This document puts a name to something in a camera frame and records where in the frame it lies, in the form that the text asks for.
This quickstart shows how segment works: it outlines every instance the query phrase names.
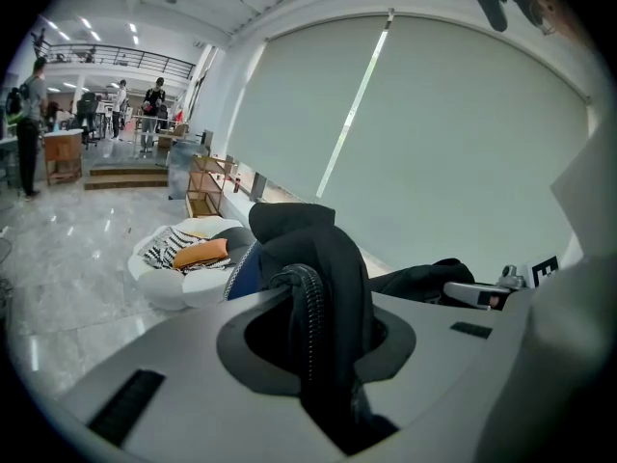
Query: railing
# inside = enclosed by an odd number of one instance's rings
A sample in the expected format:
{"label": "railing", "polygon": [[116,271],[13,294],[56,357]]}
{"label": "railing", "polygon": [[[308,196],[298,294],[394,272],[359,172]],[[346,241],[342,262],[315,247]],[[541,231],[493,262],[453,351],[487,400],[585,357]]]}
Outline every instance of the railing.
{"label": "railing", "polygon": [[40,49],[49,64],[109,64],[136,67],[189,79],[195,66],[157,53],[107,44],[49,44]]}

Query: glossy floor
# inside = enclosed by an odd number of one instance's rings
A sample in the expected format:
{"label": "glossy floor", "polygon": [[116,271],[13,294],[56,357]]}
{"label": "glossy floor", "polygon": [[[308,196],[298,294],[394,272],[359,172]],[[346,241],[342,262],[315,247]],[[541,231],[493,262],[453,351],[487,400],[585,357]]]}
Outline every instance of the glossy floor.
{"label": "glossy floor", "polygon": [[[130,145],[102,141],[84,150],[84,173],[125,159]],[[186,218],[166,188],[85,191],[83,179],[47,187],[27,203],[0,190],[0,229],[11,253],[0,264],[12,291],[10,349],[35,388],[59,396],[90,368],[172,315],[145,300],[126,269],[136,242]]]}

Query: gray panel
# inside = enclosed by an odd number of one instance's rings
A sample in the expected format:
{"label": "gray panel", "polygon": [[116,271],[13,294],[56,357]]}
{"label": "gray panel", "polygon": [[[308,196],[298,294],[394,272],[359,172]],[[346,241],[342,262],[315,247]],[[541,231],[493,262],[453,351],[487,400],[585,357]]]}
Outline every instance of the gray panel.
{"label": "gray panel", "polygon": [[385,17],[351,18],[269,42],[228,153],[312,201],[385,25]]}
{"label": "gray panel", "polygon": [[566,249],[550,185],[586,140],[585,104],[531,57],[397,16],[321,204],[394,269],[456,257],[492,283]]}
{"label": "gray panel", "polygon": [[216,353],[220,328],[277,291],[187,313],[159,324],[87,374],[66,408],[88,422],[137,368],[167,376],[127,437],[125,450],[153,462],[337,461],[342,453],[297,398],[256,395]]}

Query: wooden shelf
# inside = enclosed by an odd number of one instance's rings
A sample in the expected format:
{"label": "wooden shelf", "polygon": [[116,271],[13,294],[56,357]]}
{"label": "wooden shelf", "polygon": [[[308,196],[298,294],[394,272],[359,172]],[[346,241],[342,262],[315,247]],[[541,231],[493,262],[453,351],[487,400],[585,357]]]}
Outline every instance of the wooden shelf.
{"label": "wooden shelf", "polygon": [[233,165],[231,162],[226,162],[215,158],[200,157],[198,155],[193,156],[193,162],[197,165],[200,171],[212,172],[221,175],[224,175],[227,172],[225,165]]}
{"label": "wooden shelf", "polygon": [[[223,159],[193,155],[186,189],[186,206],[192,218],[220,214],[223,188],[232,166]],[[220,175],[222,178],[217,180],[215,177]]]}
{"label": "wooden shelf", "polygon": [[221,192],[221,187],[206,172],[191,172],[188,192]]}
{"label": "wooden shelf", "polygon": [[217,201],[220,199],[220,194],[207,194],[205,200],[204,199],[190,199],[187,195],[186,197],[186,205],[189,210],[189,216],[191,218],[204,218],[207,216],[216,216],[219,214],[217,210],[218,203],[216,201],[211,201],[211,197],[214,196],[213,199]]}

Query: wooden step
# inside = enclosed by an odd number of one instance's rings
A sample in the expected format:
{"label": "wooden step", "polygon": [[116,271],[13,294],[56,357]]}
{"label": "wooden step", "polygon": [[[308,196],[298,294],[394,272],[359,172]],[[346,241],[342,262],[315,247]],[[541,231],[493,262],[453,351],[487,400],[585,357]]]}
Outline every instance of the wooden step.
{"label": "wooden step", "polygon": [[167,175],[106,175],[88,177],[84,189],[120,189],[129,187],[167,187]]}
{"label": "wooden step", "polygon": [[94,165],[90,168],[92,177],[111,175],[166,175],[168,169],[164,166],[150,164],[126,165]]}

